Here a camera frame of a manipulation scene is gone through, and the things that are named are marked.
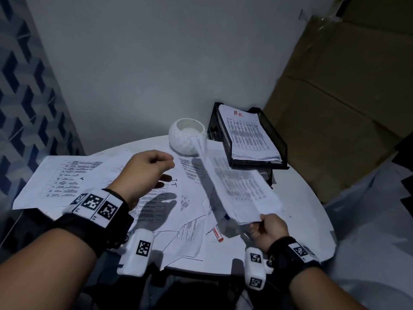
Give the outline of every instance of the forearm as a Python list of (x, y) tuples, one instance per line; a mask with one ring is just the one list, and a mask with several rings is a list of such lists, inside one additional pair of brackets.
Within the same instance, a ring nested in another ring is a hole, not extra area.
[(10, 310), (69, 309), (96, 260), (85, 242), (52, 229), (0, 265), (0, 305)]
[(311, 267), (294, 277), (290, 292), (300, 310), (366, 310), (317, 267)]

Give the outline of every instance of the round table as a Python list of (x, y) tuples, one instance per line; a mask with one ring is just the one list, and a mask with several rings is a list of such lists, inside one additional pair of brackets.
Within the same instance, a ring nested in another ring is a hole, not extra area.
[[(141, 152), (151, 149), (170, 152), (168, 136), (133, 141), (93, 156), (112, 157), (123, 150)], [(336, 248), (333, 226), (312, 189), (292, 167), (274, 170), (274, 180), (274, 193), (284, 205), (284, 211), (277, 214), (287, 223), (290, 235), (307, 245), (321, 261), (330, 259)], [(241, 270), (235, 270), (234, 265), (244, 261), (245, 247), (241, 236), (225, 238), (222, 243), (205, 237), (196, 258), (181, 257), (168, 267), (204, 274), (239, 273)]]

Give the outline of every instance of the blue geometric wallpaper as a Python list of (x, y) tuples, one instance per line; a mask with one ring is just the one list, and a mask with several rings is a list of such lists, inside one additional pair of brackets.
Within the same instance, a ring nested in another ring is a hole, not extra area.
[(25, 0), (0, 0), (0, 243), (13, 200), (47, 155), (84, 155)]

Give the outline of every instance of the white ceramic pot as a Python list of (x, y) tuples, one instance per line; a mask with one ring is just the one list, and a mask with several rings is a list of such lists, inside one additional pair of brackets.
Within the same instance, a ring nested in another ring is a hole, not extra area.
[(205, 137), (204, 125), (195, 119), (178, 119), (169, 129), (169, 143), (174, 150), (183, 155), (195, 155), (192, 141), (198, 136)]

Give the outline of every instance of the wrist strap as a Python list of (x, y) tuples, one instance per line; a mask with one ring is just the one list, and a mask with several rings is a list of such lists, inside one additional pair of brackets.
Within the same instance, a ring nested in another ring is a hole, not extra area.
[(67, 206), (51, 229), (74, 234), (100, 257), (105, 249), (119, 248), (126, 242), (132, 223), (129, 206), (119, 194), (107, 188), (91, 189)]
[(267, 276), (267, 280), (284, 292), (289, 290), (297, 274), (310, 267), (322, 269), (317, 256), (290, 236), (276, 240), (268, 250), (268, 257), (274, 271)]

